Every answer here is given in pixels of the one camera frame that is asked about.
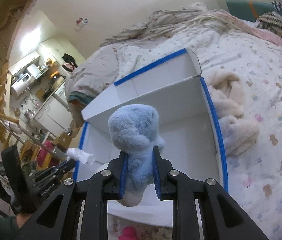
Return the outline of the person's left hand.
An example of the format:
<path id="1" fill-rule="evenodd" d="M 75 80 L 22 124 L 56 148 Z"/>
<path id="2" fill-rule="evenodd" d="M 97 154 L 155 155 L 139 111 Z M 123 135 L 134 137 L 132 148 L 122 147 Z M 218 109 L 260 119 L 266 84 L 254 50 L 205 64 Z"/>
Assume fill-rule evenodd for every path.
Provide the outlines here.
<path id="1" fill-rule="evenodd" d="M 31 216 L 32 214 L 28 213 L 18 213 L 15 217 L 18 228 L 20 229 L 22 226 L 24 226 L 24 224 Z"/>

